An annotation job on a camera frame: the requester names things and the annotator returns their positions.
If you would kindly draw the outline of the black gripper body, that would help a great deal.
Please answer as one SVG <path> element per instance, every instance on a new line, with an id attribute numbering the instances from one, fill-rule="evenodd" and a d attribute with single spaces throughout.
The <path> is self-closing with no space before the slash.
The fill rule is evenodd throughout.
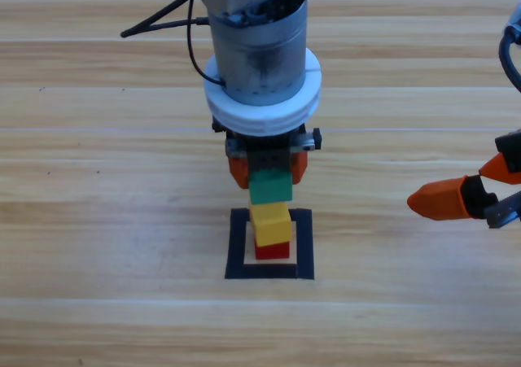
<path id="1" fill-rule="evenodd" d="M 520 185 L 520 130 L 495 139 L 498 153 L 505 156 L 512 174 L 513 186 Z M 500 229 L 520 218 L 520 192 L 498 201 L 485 209 L 485 218 L 490 229 Z"/>
<path id="2" fill-rule="evenodd" d="M 214 116 L 212 129 L 215 133 L 225 133 L 227 158 L 247 158 L 248 171 L 252 173 L 264 169 L 289 171 L 292 154 L 322 148 L 321 130 L 308 131 L 305 124 L 281 134 L 253 136 L 225 127 Z"/>

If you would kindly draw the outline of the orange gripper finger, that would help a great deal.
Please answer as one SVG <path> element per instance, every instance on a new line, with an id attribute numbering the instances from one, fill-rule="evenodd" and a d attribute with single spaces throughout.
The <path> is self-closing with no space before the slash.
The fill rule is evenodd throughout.
<path id="1" fill-rule="evenodd" d="M 247 189 L 248 180 L 248 162 L 247 158 L 229 158 L 230 174 L 235 179 L 237 185 L 241 189 Z"/>
<path id="2" fill-rule="evenodd" d="M 291 175 L 292 184 L 297 185 L 308 167 L 308 152 L 303 151 L 291 155 Z"/>
<path id="3" fill-rule="evenodd" d="M 484 210 L 496 203 L 479 175 L 428 183 L 407 199 L 412 211 L 434 221 L 484 219 Z"/>
<path id="4" fill-rule="evenodd" d="M 510 173 L 505 156 L 502 153 L 497 153 L 492 157 L 480 170 L 481 177 L 498 181 L 504 184 L 512 184 L 512 174 Z"/>

